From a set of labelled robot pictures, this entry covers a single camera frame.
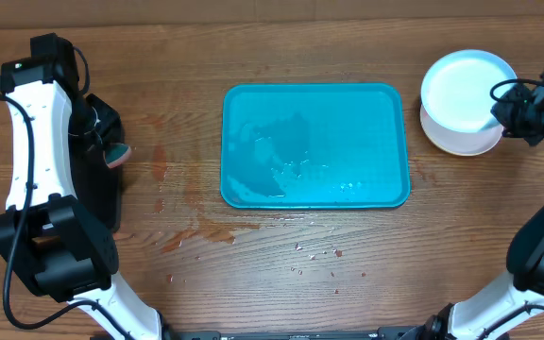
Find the green and pink sponge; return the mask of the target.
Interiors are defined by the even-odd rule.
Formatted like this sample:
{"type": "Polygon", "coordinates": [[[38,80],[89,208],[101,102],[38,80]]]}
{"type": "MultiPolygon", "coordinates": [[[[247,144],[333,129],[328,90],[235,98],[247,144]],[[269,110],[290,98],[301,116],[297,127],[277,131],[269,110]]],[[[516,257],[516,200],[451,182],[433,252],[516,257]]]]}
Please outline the green and pink sponge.
{"type": "Polygon", "coordinates": [[[130,155],[131,148],[127,144],[110,144],[104,150],[104,160],[109,169],[122,165],[130,155]]]}

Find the light blue plate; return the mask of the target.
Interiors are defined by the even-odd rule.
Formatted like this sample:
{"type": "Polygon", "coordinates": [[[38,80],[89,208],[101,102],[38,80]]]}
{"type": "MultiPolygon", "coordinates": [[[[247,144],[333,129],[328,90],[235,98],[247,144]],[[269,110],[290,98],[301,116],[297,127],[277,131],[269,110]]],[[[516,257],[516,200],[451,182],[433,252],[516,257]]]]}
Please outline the light blue plate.
{"type": "Polygon", "coordinates": [[[491,113],[490,91],[517,74],[502,58],[483,50],[448,54],[427,71],[420,89],[422,107],[441,127],[477,133],[500,123],[491,113]]]}

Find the white plate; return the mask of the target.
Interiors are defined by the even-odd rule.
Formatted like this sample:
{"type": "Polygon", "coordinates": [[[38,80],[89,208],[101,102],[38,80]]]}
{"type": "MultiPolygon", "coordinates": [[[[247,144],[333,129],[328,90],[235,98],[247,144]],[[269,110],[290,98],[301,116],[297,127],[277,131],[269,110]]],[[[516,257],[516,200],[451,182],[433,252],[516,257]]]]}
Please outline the white plate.
{"type": "Polygon", "coordinates": [[[502,127],[480,132],[458,132],[442,127],[420,107],[419,119],[427,138],[439,149],[452,155],[473,157],[492,149],[502,138],[502,127]]]}

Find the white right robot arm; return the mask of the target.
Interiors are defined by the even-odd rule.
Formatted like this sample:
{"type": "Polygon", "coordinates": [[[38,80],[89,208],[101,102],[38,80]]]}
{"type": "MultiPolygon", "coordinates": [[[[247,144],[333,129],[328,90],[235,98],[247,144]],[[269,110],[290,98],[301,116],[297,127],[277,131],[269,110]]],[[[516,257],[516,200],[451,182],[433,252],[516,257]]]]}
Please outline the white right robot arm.
{"type": "MultiPolygon", "coordinates": [[[[512,79],[494,115],[507,136],[530,145],[544,138],[544,81],[512,79]]],[[[505,339],[544,313],[544,206],[518,231],[508,248],[506,271],[473,297],[449,304],[406,339],[505,339]]]]}

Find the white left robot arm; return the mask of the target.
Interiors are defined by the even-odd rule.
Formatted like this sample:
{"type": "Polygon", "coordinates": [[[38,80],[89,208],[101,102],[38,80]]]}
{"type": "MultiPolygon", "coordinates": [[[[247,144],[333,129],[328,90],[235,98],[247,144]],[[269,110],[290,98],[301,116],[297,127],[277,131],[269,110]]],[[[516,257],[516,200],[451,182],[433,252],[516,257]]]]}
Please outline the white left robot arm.
{"type": "Polygon", "coordinates": [[[0,92],[12,122],[12,180],[0,214],[6,278],[78,308],[114,339],[165,339],[161,314],[119,271],[122,164],[119,114],[85,92],[74,64],[7,62],[0,92]]]}

